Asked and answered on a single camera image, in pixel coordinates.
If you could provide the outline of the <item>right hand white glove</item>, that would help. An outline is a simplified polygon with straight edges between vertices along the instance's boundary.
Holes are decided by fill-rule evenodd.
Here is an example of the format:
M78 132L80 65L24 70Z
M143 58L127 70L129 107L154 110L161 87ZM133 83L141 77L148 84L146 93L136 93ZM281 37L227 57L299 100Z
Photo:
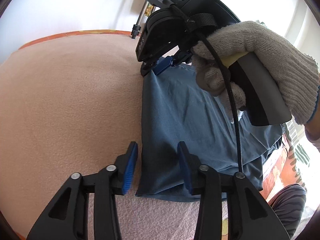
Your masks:
M240 53L255 53L276 81L281 96L295 121L304 125L314 116L319 93L319 73L316 61L301 53L287 39L262 24L240 22L223 27L207 37L222 60ZM197 74L204 74L199 86L218 96L232 120L232 110L222 74L214 58L202 41L192 48L192 64ZM238 117L246 104L244 91L231 83Z

